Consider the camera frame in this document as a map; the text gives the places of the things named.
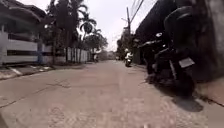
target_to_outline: concrete road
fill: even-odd
[[[207,104],[168,96],[146,76],[107,61],[1,81],[0,128],[208,128]]]

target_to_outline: motorcycle mirror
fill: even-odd
[[[162,33],[157,33],[156,34],[156,37],[161,37],[162,36]]]

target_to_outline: utility pole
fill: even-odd
[[[131,34],[131,20],[130,20],[130,15],[129,15],[129,9],[127,7],[127,19],[128,19],[128,34]]]

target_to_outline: sidewalk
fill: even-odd
[[[46,72],[53,70],[49,66],[17,66],[17,67],[2,67],[0,68],[0,80],[6,80],[19,76],[32,75],[39,72]]]
[[[224,78],[212,82],[198,84],[198,93],[224,106]]]

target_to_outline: palm tree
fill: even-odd
[[[80,26],[80,30],[84,31],[84,37],[86,34],[90,34],[94,30],[94,26],[96,26],[96,21],[94,19],[89,18],[89,13],[82,13],[83,18],[80,18],[80,20],[83,22],[83,24]]]

